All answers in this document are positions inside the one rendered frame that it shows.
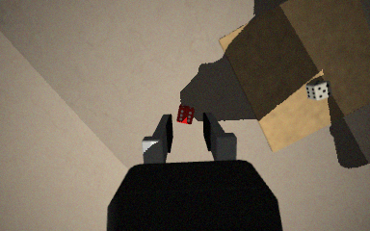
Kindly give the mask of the red die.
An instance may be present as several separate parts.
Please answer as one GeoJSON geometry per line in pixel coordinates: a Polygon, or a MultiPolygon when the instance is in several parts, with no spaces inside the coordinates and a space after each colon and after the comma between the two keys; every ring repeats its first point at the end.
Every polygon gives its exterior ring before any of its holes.
{"type": "Polygon", "coordinates": [[[194,112],[194,107],[179,105],[176,121],[186,124],[192,124],[194,112]]]}

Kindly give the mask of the tan square mat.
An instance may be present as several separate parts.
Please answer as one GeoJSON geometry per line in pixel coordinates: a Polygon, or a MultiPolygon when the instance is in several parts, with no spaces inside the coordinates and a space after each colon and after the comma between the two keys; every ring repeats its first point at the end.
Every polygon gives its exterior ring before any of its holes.
{"type": "Polygon", "coordinates": [[[219,43],[273,152],[370,104],[360,0],[287,0],[219,43]],[[308,99],[316,81],[332,96],[308,99]]]}

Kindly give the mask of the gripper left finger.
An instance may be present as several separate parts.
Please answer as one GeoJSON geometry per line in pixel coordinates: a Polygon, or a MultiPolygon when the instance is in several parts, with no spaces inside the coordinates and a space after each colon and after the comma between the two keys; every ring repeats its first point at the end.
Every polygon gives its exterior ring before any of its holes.
{"type": "Polygon", "coordinates": [[[142,140],[144,164],[165,163],[172,149],[172,115],[163,115],[154,133],[142,140]]]}

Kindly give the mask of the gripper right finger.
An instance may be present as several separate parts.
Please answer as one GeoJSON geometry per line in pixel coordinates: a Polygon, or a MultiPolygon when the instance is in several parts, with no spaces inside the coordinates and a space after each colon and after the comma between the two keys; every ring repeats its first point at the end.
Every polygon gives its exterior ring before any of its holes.
{"type": "Polygon", "coordinates": [[[237,137],[226,133],[212,113],[203,113],[203,136],[214,161],[236,160],[237,137]]]}

